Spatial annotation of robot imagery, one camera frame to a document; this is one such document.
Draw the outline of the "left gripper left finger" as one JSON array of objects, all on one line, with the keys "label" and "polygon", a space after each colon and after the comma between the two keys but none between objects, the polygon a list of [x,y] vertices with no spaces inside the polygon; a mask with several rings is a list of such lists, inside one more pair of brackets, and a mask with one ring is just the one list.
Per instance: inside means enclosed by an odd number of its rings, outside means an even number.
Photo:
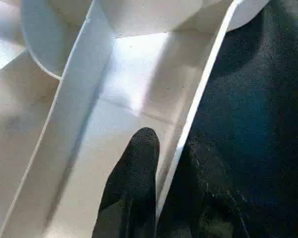
[{"label": "left gripper left finger", "polygon": [[149,127],[131,137],[107,179],[92,237],[155,236],[159,146],[157,134]]}]

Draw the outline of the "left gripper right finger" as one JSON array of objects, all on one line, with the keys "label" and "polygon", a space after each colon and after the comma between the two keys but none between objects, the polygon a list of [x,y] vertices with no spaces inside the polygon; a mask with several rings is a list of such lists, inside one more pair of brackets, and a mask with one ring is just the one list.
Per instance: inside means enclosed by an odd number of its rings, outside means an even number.
[{"label": "left gripper right finger", "polygon": [[189,138],[176,168],[158,238],[246,238],[230,168],[215,147]]}]

